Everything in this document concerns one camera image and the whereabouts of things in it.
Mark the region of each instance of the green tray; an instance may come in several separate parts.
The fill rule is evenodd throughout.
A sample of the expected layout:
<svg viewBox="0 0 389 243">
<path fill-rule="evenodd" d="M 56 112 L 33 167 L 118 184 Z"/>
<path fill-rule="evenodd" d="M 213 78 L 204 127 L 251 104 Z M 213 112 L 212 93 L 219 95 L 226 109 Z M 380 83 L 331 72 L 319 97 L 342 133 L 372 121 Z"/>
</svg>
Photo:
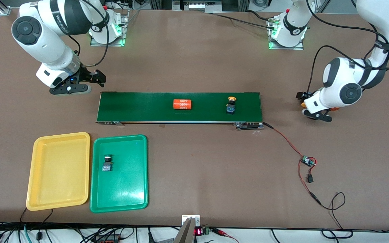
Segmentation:
<svg viewBox="0 0 389 243">
<path fill-rule="evenodd" d="M 108 154 L 112 155 L 112 171 L 102 171 Z M 147 205 L 147 137 L 98 138 L 93 148 L 91 212 L 144 209 Z"/>
<path fill-rule="evenodd" d="M 226 114 L 236 97 L 235 114 Z M 174 99 L 191 100 L 191 110 L 173 109 Z M 234 93 L 102 92 L 97 123 L 261 123 L 261 95 Z"/>
</svg>

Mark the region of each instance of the brown tabletop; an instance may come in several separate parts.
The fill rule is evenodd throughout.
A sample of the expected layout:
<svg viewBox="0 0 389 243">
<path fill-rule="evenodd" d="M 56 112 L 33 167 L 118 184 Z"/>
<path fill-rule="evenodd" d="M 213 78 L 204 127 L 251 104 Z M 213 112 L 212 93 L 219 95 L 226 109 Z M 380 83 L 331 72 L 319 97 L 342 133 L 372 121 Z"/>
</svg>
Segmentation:
<svg viewBox="0 0 389 243">
<path fill-rule="evenodd" d="M 16 15 L 0 17 L 0 221 L 18 221 L 25 208 L 34 141 L 85 131 L 92 140 L 148 137 L 149 205 L 93 214 L 87 202 L 55 209 L 49 221 L 179 225 L 182 214 L 199 214 L 202 224 L 213 226 L 336 227 L 301 185 L 298 155 L 271 129 L 95 123 L 101 91 L 247 91 L 261 92 L 264 120 L 318 160 L 309 188 L 321 202 L 328 205 L 336 192 L 346 194 L 346 205 L 335 214 L 343 227 L 389 229 L 389 71 L 358 103 L 332 113 L 332 123 L 304 117 L 295 99 L 307 88 L 320 46 L 361 58 L 373 34 L 312 19 L 304 51 L 269 50 L 263 28 L 196 11 L 142 11 L 130 23 L 126 46 L 109 48 L 98 66 L 107 77 L 104 88 L 92 85 L 90 94 L 55 97 L 35 76 L 40 63 L 11 36 Z M 229 15 L 262 24 L 249 13 Z M 369 27 L 357 15 L 322 17 Z M 89 47 L 86 34 L 76 39 L 83 63 L 100 59 L 104 48 Z M 321 52 L 312 89 L 321 86 L 323 68 L 338 56 Z M 302 168 L 305 175 L 307 167 Z M 48 213 L 27 212 L 24 220 L 42 221 Z"/>
</svg>

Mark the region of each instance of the plastic tray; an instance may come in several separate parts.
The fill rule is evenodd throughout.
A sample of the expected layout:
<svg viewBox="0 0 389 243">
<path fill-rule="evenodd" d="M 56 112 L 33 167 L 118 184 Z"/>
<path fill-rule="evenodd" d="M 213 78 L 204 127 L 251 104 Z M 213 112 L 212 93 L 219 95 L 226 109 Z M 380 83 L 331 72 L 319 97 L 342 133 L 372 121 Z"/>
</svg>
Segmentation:
<svg viewBox="0 0 389 243">
<path fill-rule="evenodd" d="M 105 155 L 112 171 L 102 171 Z M 94 142 L 91 175 L 93 213 L 144 209 L 148 205 L 147 137 L 102 137 Z"/>
<path fill-rule="evenodd" d="M 76 206 L 88 200 L 89 134 L 39 137 L 32 150 L 26 207 Z"/>
</svg>

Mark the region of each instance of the white surface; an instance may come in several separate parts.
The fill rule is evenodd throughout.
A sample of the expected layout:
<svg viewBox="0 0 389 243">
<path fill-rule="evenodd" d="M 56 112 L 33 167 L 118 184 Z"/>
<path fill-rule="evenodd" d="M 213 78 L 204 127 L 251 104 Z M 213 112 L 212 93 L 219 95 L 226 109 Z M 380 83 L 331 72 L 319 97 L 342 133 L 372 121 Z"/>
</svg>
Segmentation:
<svg viewBox="0 0 389 243">
<path fill-rule="evenodd" d="M 222 229 L 232 237 L 235 237 L 239 240 L 240 243 L 277 243 L 272 236 L 271 230 L 269 229 Z M 49 236 L 52 239 L 53 243 L 79 243 L 82 241 L 82 238 L 79 234 L 71 229 L 52 229 L 48 230 Z M 87 236 L 92 234 L 92 229 L 82 230 L 82 233 Z M 274 230 L 278 240 L 281 243 L 334 243 L 335 240 L 329 240 L 324 238 L 321 235 L 320 231 L 304 231 L 304 230 L 290 230 L 290 229 L 276 229 Z M 30 231 L 29 237 L 33 243 L 37 243 L 35 240 L 35 234 L 37 231 Z M 41 243 L 50 243 L 48 237 L 46 236 L 45 231 L 42 230 L 43 239 Z M 127 237 L 131 233 L 131 229 L 124 229 L 122 237 Z M 154 240 L 156 242 L 161 240 L 167 240 L 174 238 L 178 233 L 177 230 L 173 228 L 151 228 L 151 233 L 153 234 Z M 148 228 L 138 228 L 138 242 L 147 243 L 148 242 Z M 344 236 L 343 233 L 336 232 L 337 236 Z M 209 235 L 197 237 L 198 243 L 204 243 L 210 240 L 213 240 L 212 243 L 236 243 L 236 241 L 218 236 L 214 233 Z M 23 231 L 21 231 L 21 240 L 22 243 L 27 243 Z M 375 233 L 375 232 L 355 232 L 354 236 L 350 239 L 339 240 L 341 243 L 389 243 L 389 233 Z M 136 242 L 136 232 L 133 233 L 129 238 L 119 241 L 120 243 L 135 243 Z M 10 237 L 8 243 L 19 243 L 17 238 L 17 232 L 14 232 Z"/>
</svg>

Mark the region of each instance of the component with orange cap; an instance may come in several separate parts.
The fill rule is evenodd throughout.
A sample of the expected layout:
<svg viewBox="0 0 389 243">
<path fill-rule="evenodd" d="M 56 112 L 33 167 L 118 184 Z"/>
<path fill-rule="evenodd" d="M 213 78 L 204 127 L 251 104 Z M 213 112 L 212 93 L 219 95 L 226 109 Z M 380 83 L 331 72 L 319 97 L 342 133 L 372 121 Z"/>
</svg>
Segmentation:
<svg viewBox="0 0 389 243">
<path fill-rule="evenodd" d="M 229 97 L 227 99 L 228 99 L 228 103 L 226 105 L 226 113 L 233 115 L 233 114 L 235 114 L 235 101 L 236 101 L 236 98 L 235 97 Z"/>
<path fill-rule="evenodd" d="M 173 100 L 173 109 L 176 110 L 191 110 L 191 100 Z"/>
</svg>

